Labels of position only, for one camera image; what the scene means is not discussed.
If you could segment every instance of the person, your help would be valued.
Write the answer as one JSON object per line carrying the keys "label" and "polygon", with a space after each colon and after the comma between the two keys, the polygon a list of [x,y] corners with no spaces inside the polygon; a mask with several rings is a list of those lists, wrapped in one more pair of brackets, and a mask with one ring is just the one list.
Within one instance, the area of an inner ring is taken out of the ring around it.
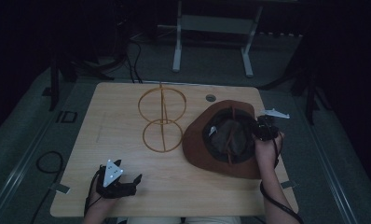
{"label": "person", "polygon": [[[282,150],[282,139],[284,134],[281,133],[274,139],[277,149]],[[276,202],[291,209],[288,203],[278,177],[275,173],[275,161],[277,160],[275,144],[273,141],[263,142],[255,139],[255,158],[261,174],[262,184],[265,193]],[[117,203],[119,199],[105,199],[101,198],[95,189],[92,190],[91,202],[95,202],[89,207],[87,214],[84,217],[84,224],[101,224],[110,210]],[[264,209],[266,212],[266,222],[269,223],[285,223],[297,224],[297,219],[284,212],[278,206],[270,202],[266,197],[264,198]],[[127,224],[133,223],[181,223],[178,217],[133,217],[129,218]],[[185,223],[189,224],[240,224],[239,217],[188,217]]]}

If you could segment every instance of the black wrist strap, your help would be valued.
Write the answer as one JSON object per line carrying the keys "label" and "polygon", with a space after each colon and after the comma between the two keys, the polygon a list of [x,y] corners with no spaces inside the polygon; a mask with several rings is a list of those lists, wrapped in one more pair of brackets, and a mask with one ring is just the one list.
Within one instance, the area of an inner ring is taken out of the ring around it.
{"label": "black wrist strap", "polygon": [[264,197],[270,203],[273,203],[275,206],[279,207],[282,211],[284,211],[288,215],[290,215],[293,218],[295,218],[300,224],[303,224],[304,223],[304,221],[302,220],[302,218],[297,213],[295,213],[292,209],[288,208],[287,206],[285,206],[285,205],[283,205],[281,203],[278,203],[277,201],[275,201],[274,199],[272,199],[271,197],[269,197],[269,195],[267,194],[267,192],[264,190],[264,186],[263,186],[262,182],[260,184],[260,190],[261,190],[262,195],[264,195]]}

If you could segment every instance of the dark background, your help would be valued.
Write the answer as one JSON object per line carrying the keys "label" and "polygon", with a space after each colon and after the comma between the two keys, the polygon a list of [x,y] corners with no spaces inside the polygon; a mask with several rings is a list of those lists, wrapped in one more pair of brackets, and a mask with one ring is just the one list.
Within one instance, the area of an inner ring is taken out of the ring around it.
{"label": "dark background", "polygon": [[[216,6],[206,7],[194,1],[187,9],[198,14],[201,8],[209,8],[211,13],[232,16],[221,1],[214,2]],[[232,13],[251,15],[238,6],[242,1],[233,2]],[[0,1],[0,125],[34,79],[49,67],[53,52],[59,55],[64,75],[74,80],[64,51],[96,62],[97,56],[112,53],[107,46],[116,41],[116,20],[131,19],[154,39],[157,24],[176,24],[176,8],[172,0],[128,1],[126,8],[93,0]],[[303,35],[292,63],[317,71],[318,86],[371,179],[371,1],[266,4],[258,32]],[[124,38],[121,45],[126,45]]]}

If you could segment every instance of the hand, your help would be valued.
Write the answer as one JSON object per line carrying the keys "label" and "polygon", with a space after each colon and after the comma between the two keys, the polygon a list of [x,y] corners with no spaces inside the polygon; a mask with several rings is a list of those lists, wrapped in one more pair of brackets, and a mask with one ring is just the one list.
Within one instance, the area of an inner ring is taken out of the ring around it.
{"label": "hand", "polygon": [[93,183],[92,190],[89,199],[89,209],[84,217],[85,224],[100,224],[104,221],[106,216],[110,213],[112,208],[116,205],[119,198],[116,199],[105,199],[98,192],[96,192],[96,185],[98,183],[97,176]]}
{"label": "hand", "polygon": [[[279,133],[278,137],[274,140],[278,148],[278,153],[282,150],[282,139],[284,133]],[[257,159],[258,166],[261,169],[274,168],[275,161],[277,160],[276,148],[272,140],[263,142],[257,138],[255,140],[255,158]]]}

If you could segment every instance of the hat brim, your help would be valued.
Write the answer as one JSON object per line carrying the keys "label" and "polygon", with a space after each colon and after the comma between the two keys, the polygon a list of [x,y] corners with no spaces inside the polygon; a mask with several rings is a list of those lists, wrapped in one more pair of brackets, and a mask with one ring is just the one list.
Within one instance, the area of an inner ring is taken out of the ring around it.
{"label": "hat brim", "polygon": [[185,158],[191,164],[204,170],[239,178],[260,179],[255,156],[247,161],[230,164],[215,159],[205,146],[202,137],[203,128],[218,111],[230,107],[243,110],[254,118],[253,106],[244,102],[225,100],[209,106],[185,130],[182,142]]}

